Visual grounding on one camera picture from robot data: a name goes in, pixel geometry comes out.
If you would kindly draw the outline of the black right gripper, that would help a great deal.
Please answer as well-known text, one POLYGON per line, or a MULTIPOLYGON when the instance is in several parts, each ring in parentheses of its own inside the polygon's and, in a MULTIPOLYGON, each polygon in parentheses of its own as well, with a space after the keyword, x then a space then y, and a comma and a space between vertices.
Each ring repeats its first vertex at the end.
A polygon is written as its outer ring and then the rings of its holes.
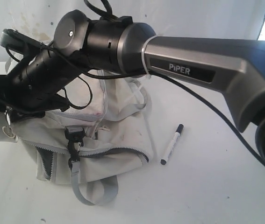
POLYGON ((70 44, 22 48, 9 44, 7 49, 23 58, 7 75, 7 105, 20 112, 44 112, 70 107, 67 98, 58 92, 76 78, 71 58, 76 48, 70 44))

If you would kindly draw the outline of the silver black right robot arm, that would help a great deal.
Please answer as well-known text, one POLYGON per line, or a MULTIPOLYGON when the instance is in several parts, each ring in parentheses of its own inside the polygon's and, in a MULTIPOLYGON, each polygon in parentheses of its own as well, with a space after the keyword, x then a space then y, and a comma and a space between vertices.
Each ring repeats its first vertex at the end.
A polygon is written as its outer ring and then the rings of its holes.
POLYGON ((79 74, 107 70, 105 80, 150 74, 177 86, 192 83, 221 93, 229 108, 230 128, 239 136, 257 126, 252 154, 265 166, 265 41, 158 36, 130 16, 100 11, 99 20, 68 12, 53 41, 44 45, 6 29, 7 46, 24 58, 8 75, 5 97, 19 111, 54 108, 57 92, 79 74))

